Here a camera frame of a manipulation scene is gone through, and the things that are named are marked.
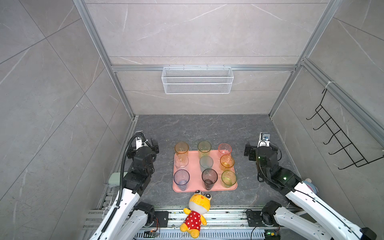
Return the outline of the clear glass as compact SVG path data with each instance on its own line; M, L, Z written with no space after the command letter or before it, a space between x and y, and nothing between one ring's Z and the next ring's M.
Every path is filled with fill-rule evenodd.
M184 169L189 164L189 155L185 154L175 154L174 156L174 166L176 169Z

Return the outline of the tall amber glass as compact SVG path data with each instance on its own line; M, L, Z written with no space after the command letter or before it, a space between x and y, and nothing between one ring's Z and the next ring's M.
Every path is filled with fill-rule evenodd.
M186 142L178 142L174 149L177 156L184 155L189 152L189 145Z

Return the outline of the short amber glass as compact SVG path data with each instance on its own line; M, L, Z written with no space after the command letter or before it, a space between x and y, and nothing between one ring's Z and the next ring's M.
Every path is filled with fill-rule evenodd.
M235 160L231 155L223 155L220 158L220 168L223 172L231 170L234 165Z

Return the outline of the pink glass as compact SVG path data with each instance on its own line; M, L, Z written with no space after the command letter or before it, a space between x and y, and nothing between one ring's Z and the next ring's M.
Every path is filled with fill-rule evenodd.
M218 146L218 156L221 158L225 155L231 155L232 147L227 143L222 143Z

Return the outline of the small green glass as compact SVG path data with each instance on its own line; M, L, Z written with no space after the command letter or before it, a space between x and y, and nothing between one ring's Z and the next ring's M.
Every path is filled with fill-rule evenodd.
M225 188L231 188L237 183L236 174L233 171L224 171L221 175L222 184Z

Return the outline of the blue tall glass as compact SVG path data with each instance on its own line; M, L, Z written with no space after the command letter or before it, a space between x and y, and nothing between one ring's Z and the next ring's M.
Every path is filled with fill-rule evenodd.
M187 170L177 170L174 174L174 183L181 191L187 189L189 180L190 174Z

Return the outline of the pink plastic tray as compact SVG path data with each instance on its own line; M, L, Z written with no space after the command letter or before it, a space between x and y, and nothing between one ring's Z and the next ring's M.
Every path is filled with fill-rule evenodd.
M213 169L218 173L218 180L213 185L211 191L233 191L238 187L238 182L235 181L233 185L225 185L222 181L222 173L224 172L221 168L220 163L220 155L218 150L212 150L210 153L210 157L213 159ZM187 178L189 180L186 184L181 185L183 189L179 187L179 185L173 181L173 190L176 193L193 193L196 190L205 191L205 184L202 179L202 171L200 168L200 159L198 151L189 151L188 152L188 164L182 168L182 170L186 170L190 177Z

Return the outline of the dark grey glass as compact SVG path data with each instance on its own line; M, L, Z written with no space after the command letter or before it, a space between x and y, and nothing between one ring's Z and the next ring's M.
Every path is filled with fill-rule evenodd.
M218 180L218 173L214 169L205 169L202 172L202 180L206 190L211 190Z

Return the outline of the teal frosted cup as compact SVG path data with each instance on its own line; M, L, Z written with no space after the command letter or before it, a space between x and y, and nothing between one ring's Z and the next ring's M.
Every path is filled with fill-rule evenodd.
M213 164L214 160L210 156L202 156L200 158L200 169L202 172L206 169L211 169Z

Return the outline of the tall green glass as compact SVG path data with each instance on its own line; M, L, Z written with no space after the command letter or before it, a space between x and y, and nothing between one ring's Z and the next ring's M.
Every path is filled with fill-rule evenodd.
M198 143L199 159L204 156L209 156L212 150L212 145L208 141L201 141Z

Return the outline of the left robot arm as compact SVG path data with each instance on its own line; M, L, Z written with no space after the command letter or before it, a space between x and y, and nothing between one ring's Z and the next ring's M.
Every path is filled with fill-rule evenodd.
M154 223L154 206L139 200L155 172L158 153L158 143L149 143L143 132L130 138L121 163L118 195L91 240L134 240L141 228Z

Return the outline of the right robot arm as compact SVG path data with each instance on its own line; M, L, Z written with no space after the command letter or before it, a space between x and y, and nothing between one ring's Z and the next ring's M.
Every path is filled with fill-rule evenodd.
M283 205L269 201L262 209L261 218L266 226L275 224L289 228L308 240L375 240L377 234L368 227L361 228L335 211L299 176L283 168L278 161L278 148L270 142L249 143L244 155L257 164L257 178L268 184L294 205L310 215L311 222Z

